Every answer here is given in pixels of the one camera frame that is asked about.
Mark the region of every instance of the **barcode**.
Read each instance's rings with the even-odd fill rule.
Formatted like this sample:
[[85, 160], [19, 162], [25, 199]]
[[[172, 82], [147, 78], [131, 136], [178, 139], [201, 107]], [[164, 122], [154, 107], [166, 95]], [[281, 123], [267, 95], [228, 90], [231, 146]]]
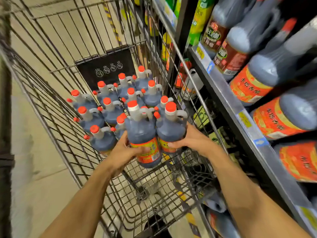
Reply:
[[231, 71], [231, 70], [229, 70], [229, 69], [226, 69], [225, 71], [224, 71], [224, 74], [227, 74], [227, 75], [235, 75], [236, 73], [237, 73], [238, 71]]
[[155, 161], [159, 158], [160, 154], [159, 152], [157, 151], [155, 154], [152, 155], [152, 160]]

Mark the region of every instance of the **tiled floor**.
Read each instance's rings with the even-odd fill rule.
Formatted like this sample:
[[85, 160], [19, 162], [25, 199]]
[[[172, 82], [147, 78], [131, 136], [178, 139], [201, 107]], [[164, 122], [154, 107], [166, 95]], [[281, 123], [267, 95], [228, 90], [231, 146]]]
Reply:
[[[26, 4], [34, 5], [38, 4], [39, 0], [24, 0]], [[41, 0], [40, 3], [53, 0]], [[99, 0], [85, 0], [89, 3], [98, 2]], [[39, 9], [32, 10], [35, 16], [41, 16], [44, 14], [54, 13], [63, 9], [74, 8], [74, 3], [72, 1], [66, 1], [55, 6], [47, 6]], [[96, 13], [92, 12], [92, 16], [96, 21], [97, 27], [101, 24], [102, 20], [97, 16]], [[52, 18], [53, 22], [56, 22], [54, 26], [59, 32], [65, 34], [60, 22], [57, 19]], [[118, 24], [117, 19], [113, 15], [113, 22], [115, 25]], [[37, 44], [43, 46], [43, 41], [39, 39], [33, 30], [32, 35], [36, 39], [36, 43], [30, 40], [30, 38], [24, 33], [22, 27], [17, 22], [17, 20], [11, 20], [12, 26], [19, 32], [29, 43], [31, 49], [37, 53], [37, 55], [42, 59], [50, 68], [54, 69], [51, 64], [47, 62], [45, 56], [37, 48]], [[73, 63], [72, 58], [80, 59], [79, 54], [77, 56], [70, 57], [67, 53], [67, 49], [63, 46], [63, 43], [59, 40], [56, 32], [53, 31], [52, 26], [46, 19], [40, 19], [41, 25], [43, 25], [45, 31], [52, 39], [57, 48], [65, 58], [66, 62]], [[24, 23], [27, 28], [30, 25], [26, 22]], [[84, 26], [80, 19], [76, 21], [79, 29], [84, 30]], [[108, 30], [111, 30], [110, 24], [105, 23]], [[83, 42], [79, 39], [78, 35], [75, 35], [76, 30], [72, 30], [74, 38], [78, 38], [80, 45], [74, 46], [72, 40], [63, 36], [65, 39], [63, 41], [66, 46], [70, 49], [71, 53], [74, 54], [77, 50], [83, 48]], [[89, 35], [84, 30], [81, 33], [81, 37], [85, 40], [87, 44], [87, 50], [92, 49], [92, 43], [89, 42]], [[19, 54], [27, 60], [27, 62], [36, 71], [46, 79], [50, 85], [56, 89], [57, 92], [61, 94], [62, 97], [68, 98], [69, 94], [65, 89], [61, 88], [61, 85], [50, 76], [45, 68], [39, 61], [27, 50], [24, 45], [17, 39], [16, 36], [12, 36], [12, 45], [19, 51]], [[108, 42], [107, 49], [110, 49], [110, 42]], [[38, 237], [45, 228], [54, 220], [58, 213], [65, 207], [69, 202], [71, 197], [78, 190], [78, 186], [73, 181], [69, 171], [67, 170], [65, 164], [63, 163], [59, 153], [57, 152], [55, 146], [53, 145], [50, 137], [43, 128], [41, 122], [37, 118], [34, 110], [26, 100], [21, 89], [18, 87], [16, 82], [13, 82], [12, 91], [12, 125], [13, 125], [13, 152], [15, 153], [16, 166], [13, 171], [13, 202], [12, 202], [12, 226], [13, 226], [13, 237], [14, 238], [36, 238]], [[196, 217], [197, 225], [200, 229], [202, 237], [207, 237], [206, 230], [202, 224], [197, 210], [193, 211]], [[173, 237], [193, 237], [190, 227], [185, 217], [174, 223], [169, 231]], [[131, 237], [131, 233], [123, 232], [124, 237]], [[100, 226], [97, 228], [95, 234], [96, 238], [103, 237], [103, 231]]]

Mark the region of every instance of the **hand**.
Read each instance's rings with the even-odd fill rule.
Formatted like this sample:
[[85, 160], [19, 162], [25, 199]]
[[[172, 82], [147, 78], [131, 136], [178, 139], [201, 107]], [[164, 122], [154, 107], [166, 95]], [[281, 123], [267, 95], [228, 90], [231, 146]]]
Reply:
[[108, 157], [99, 165], [105, 169], [110, 169], [111, 177], [119, 175], [134, 156], [150, 152], [149, 147], [128, 148], [128, 144], [128, 134], [125, 131]]
[[182, 140], [168, 143], [168, 147], [180, 148], [183, 146], [188, 146], [189, 148], [196, 150], [202, 156], [208, 157], [208, 154], [210, 154], [212, 151], [214, 142], [188, 122], [186, 129], [186, 137]]

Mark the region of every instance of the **shopping cart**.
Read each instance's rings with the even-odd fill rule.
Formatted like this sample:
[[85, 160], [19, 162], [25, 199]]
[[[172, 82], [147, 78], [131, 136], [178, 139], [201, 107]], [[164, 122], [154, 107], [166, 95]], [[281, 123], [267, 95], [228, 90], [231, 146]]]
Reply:
[[[224, 147], [199, 91], [198, 98], [192, 98], [196, 86], [188, 93], [182, 80], [185, 88], [180, 92], [169, 80], [168, 72], [179, 75], [175, 57], [192, 77], [162, 19], [163, 14], [154, 9], [153, 0], [140, 0], [140, 6], [131, 0], [34, 1], [7, 1], [10, 8], [1, 17], [10, 28], [11, 43], [2, 34], [0, 54], [79, 187], [104, 157], [83, 138], [85, 132], [73, 122], [78, 114], [66, 99], [71, 98], [73, 89], [92, 94], [93, 82], [89, 82], [93, 78], [101, 79], [107, 72], [123, 66], [120, 60], [104, 65], [98, 62], [110, 56], [122, 56], [123, 52], [131, 55], [134, 70], [139, 65], [151, 69], [155, 81], [162, 84], [164, 94], [173, 97], [178, 108], [188, 112], [189, 121], [200, 124], [199, 128], [206, 132], [203, 125], [206, 120], [201, 120], [196, 108], [200, 102]], [[140, 19], [145, 9], [148, 25]], [[171, 36], [170, 43], [163, 38], [165, 32]], [[86, 72], [87, 69], [82, 69], [83, 65], [91, 63], [92, 67], [101, 65], [88, 70], [96, 74], [94, 77]], [[195, 219], [191, 217], [191, 210], [196, 207], [209, 236], [213, 237], [200, 206], [210, 194], [198, 195], [200, 190], [214, 185], [212, 167], [196, 152], [188, 148], [182, 151], [175, 157], [164, 155], [153, 169], [144, 169], [133, 160], [111, 180], [100, 218], [109, 237], [116, 234], [153, 237], [185, 215], [193, 234], [199, 237]]]

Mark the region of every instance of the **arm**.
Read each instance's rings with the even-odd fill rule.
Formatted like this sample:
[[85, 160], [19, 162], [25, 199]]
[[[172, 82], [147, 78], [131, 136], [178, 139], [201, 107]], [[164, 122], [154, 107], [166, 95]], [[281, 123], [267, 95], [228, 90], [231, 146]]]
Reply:
[[168, 145], [171, 148], [188, 146], [211, 162], [242, 237], [310, 237], [230, 160], [219, 145], [191, 124], [187, 125], [183, 140]]
[[148, 152], [145, 147], [128, 148], [125, 132], [111, 154], [92, 173], [85, 185], [74, 195], [41, 238], [93, 237], [110, 179], [119, 173], [133, 156]]

